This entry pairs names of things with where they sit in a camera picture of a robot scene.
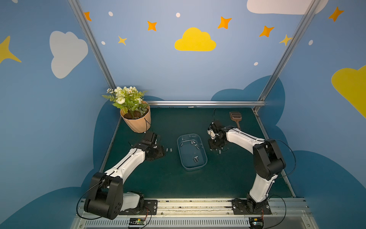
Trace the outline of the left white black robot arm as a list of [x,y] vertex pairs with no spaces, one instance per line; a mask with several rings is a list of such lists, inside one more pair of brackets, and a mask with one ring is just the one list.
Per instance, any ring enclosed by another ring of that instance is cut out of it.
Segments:
[[140,142],[135,143],[115,166],[105,172],[93,175],[86,197],[84,211],[99,218],[115,219],[121,213],[129,215],[152,214],[144,203],[144,195],[138,192],[124,192],[124,183],[143,162],[165,156],[160,136],[147,131]]

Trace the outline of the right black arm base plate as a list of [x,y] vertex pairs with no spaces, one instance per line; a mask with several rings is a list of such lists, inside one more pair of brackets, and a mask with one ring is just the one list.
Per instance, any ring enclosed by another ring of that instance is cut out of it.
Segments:
[[252,199],[235,198],[231,201],[232,210],[235,215],[271,215],[271,209],[267,199],[262,202],[255,202]]

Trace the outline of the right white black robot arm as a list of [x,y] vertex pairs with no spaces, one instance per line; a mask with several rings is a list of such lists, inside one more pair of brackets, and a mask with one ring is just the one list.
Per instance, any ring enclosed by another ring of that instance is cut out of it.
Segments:
[[256,177],[246,198],[246,209],[254,213],[266,205],[272,185],[286,167],[277,142],[252,136],[238,128],[224,127],[218,120],[211,122],[207,132],[211,150],[234,143],[253,155]]

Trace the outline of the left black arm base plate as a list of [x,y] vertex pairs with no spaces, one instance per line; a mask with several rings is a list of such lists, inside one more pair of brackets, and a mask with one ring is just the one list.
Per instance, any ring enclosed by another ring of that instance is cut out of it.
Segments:
[[144,203],[139,203],[135,209],[121,211],[119,215],[146,215],[147,211],[149,211],[148,215],[156,215],[157,207],[157,199],[145,199]]

